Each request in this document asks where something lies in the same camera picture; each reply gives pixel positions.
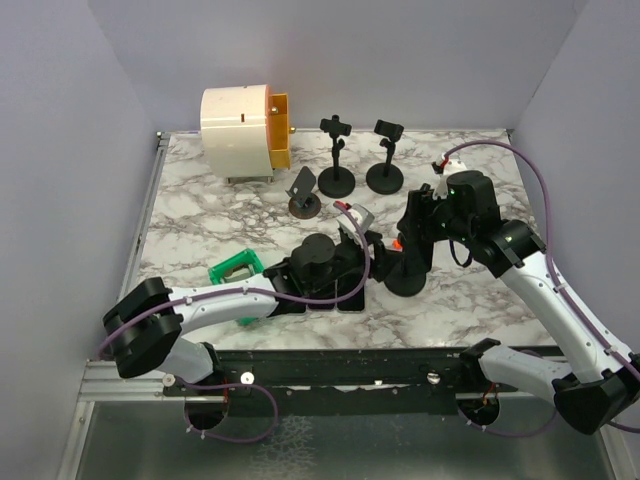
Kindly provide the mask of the purple-edged black phone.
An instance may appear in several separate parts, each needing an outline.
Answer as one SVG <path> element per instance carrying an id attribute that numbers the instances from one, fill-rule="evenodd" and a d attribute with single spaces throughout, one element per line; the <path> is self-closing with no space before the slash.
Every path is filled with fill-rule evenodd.
<path id="1" fill-rule="evenodd" d="M 365 293 L 359 290 L 355 295 L 344 301 L 337 303 L 337 310 L 340 312 L 354 313 L 362 312 L 365 309 Z"/>

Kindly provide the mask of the tall black phone stand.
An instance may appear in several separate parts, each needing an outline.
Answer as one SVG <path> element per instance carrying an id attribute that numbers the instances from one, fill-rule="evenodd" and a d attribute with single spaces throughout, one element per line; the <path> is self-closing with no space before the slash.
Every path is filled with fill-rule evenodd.
<path id="1" fill-rule="evenodd" d="M 402 171 L 392 163 L 396 143 L 401 139 L 404 127 L 379 119 L 374 132 L 382 137 L 379 145 L 386 150 L 386 159 L 367 171 L 366 184 L 375 193 L 391 195 L 398 192 L 404 183 Z"/>

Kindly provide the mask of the black phone with silver edge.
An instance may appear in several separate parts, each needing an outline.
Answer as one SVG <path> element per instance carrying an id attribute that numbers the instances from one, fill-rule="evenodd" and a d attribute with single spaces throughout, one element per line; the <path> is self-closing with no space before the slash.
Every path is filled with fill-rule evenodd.
<path id="1" fill-rule="evenodd" d="M 336 307 L 335 303 L 329 304 L 307 304 L 307 309 L 311 311 L 332 311 Z"/>

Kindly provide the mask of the black round-base front stand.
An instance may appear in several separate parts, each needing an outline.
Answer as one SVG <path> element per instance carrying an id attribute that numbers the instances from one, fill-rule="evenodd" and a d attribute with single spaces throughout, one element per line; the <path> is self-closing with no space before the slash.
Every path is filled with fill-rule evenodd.
<path id="1" fill-rule="evenodd" d="M 345 198 L 355 189 L 355 177 L 350 170 L 340 165 L 340 154 L 345 147 L 344 138 L 351 134 L 352 127 L 350 124 L 343 123 L 340 117 L 334 114 L 330 119 L 321 120 L 320 129 L 332 139 L 332 166 L 324 169 L 319 175 L 318 188 L 329 198 Z"/>

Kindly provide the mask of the brown round phone stand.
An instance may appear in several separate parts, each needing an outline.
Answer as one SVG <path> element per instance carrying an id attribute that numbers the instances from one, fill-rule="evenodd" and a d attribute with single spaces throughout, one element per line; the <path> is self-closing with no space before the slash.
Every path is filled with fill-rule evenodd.
<path id="1" fill-rule="evenodd" d="M 316 176 L 303 166 L 291 187 L 285 191 L 289 197 L 288 209 L 292 216 L 307 220 L 315 217 L 321 209 L 321 201 L 313 192 Z"/>

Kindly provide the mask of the silver-edged phone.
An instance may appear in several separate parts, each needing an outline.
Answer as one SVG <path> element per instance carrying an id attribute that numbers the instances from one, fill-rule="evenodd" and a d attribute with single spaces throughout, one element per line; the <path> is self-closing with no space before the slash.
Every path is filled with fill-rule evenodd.
<path id="1" fill-rule="evenodd" d="M 306 312 L 304 303 L 294 302 L 290 300 L 280 300 L 276 310 L 277 315 L 303 314 Z"/>

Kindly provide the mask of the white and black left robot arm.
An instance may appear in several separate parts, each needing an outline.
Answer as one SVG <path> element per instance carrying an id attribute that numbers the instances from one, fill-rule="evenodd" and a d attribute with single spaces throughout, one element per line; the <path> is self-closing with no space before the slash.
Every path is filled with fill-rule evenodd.
<path id="1" fill-rule="evenodd" d="M 366 281 L 382 281 L 399 259 L 375 232 L 363 240 L 342 232 L 338 243 L 316 233 L 281 262 L 234 283 L 170 288 L 161 278 L 150 278 L 104 316 L 107 337 L 99 350 L 112 356 L 123 379 L 158 370 L 210 394 L 221 380 L 215 352 L 185 334 L 243 318 L 300 314 L 309 307 L 361 311 Z"/>

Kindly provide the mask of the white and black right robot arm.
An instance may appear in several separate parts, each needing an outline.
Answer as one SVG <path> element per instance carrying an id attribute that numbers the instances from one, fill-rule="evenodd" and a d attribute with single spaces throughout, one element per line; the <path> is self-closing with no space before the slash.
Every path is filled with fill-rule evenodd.
<path id="1" fill-rule="evenodd" d="M 485 339 L 465 350 L 461 383 L 481 391 L 491 383 L 555 406 L 575 430 L 593 434 L 639 398 L 639 356 L 617 338 L 565 282 L 531 227 L 504 220 L 492 181 L 476 170 L 454 173 L 438 194 L 412 190 L 397 224 L 409 275 L 426 275 L 436 243 L 464 245 L 471 260 L 513 291 L 564 354 L 562 363 Z"/>

